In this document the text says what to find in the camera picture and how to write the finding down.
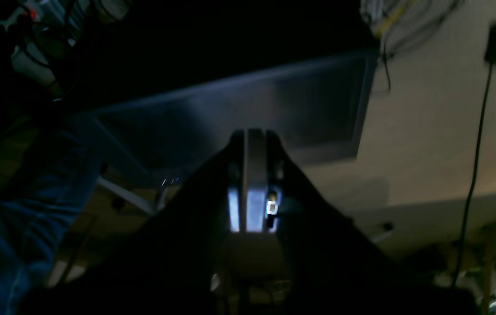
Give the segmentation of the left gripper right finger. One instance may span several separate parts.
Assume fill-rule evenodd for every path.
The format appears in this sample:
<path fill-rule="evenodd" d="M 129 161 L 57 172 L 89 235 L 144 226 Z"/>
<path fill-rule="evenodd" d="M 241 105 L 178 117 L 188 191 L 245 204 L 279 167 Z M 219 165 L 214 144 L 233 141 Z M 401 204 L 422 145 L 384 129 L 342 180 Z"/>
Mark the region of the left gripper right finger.
<path fill-rule="evenodd" d="M 479 315 L 465 289 L 429 284 L 386 256 L 330 205 L 266 132 L 270 164 L 282 189 L 273 216 L 291 277 L 289 315 Z"/>

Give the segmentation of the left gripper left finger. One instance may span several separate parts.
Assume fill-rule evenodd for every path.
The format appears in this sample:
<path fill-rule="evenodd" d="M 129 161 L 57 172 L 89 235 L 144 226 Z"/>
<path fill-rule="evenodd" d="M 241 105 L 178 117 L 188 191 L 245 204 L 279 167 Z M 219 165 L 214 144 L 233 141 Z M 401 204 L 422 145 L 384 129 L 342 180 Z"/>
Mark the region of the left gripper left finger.
<path fill-rule="evenodd" d="M 215 315 L 215 257 L 229 231 L 230 164 L 243 133 L 200 167 L 166 207 L 82 277 L 34 289 L 22 315 Z"/>

